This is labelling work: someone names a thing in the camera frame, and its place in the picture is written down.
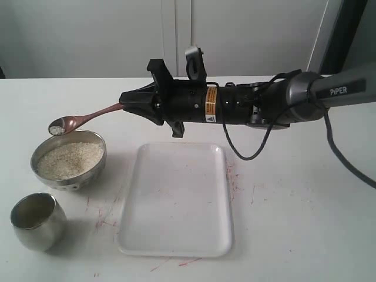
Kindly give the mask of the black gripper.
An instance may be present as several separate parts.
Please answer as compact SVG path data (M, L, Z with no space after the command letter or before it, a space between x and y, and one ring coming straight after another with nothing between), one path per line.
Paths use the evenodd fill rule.
M182 138L184 123L218 123L216 85L195 80L174 79L163 59L151 59L147 70L154 82L123 92L125 112L141 116L158 126L167 122L172 136ZM151 105L156 94L154 108Z

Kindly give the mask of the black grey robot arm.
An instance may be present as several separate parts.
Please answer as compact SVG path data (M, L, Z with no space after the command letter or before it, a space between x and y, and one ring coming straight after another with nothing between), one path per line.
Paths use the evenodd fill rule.
M186 122L282 128L321 119L317 102L331 108L375 101L374 63L329 77L295 70L267 82L225 86L174 79L161 59L150 60L147 69L153 82L123 92L119 102L126 112L169 124L178 138Z

